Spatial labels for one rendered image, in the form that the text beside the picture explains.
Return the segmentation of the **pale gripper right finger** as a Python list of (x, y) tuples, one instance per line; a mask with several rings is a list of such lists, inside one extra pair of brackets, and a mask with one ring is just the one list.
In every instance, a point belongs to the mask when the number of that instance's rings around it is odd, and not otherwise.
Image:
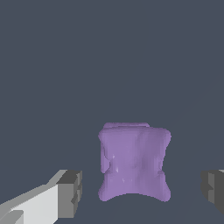
[(224, 170), (202, 171), (200, 178), (203, 196), (224, 214)]

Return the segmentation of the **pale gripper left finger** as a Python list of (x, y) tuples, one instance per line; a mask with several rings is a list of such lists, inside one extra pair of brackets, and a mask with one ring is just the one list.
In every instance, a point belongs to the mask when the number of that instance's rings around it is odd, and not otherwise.
[(73, 218), (82, 195), (82, 171), (59, 170), (45, 185), (0, 205), (0, 224), (54, 224)]

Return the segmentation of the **purple lumpy block object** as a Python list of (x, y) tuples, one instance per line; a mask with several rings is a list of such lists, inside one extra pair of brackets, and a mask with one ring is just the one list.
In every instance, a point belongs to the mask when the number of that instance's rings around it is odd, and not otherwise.
[(163, 162), (171, 132), (146, 122), (107, 122), (98, 135), (104, 180), (100, 200), (138, 193), (166, 202), (171, 190), (165, 181)]

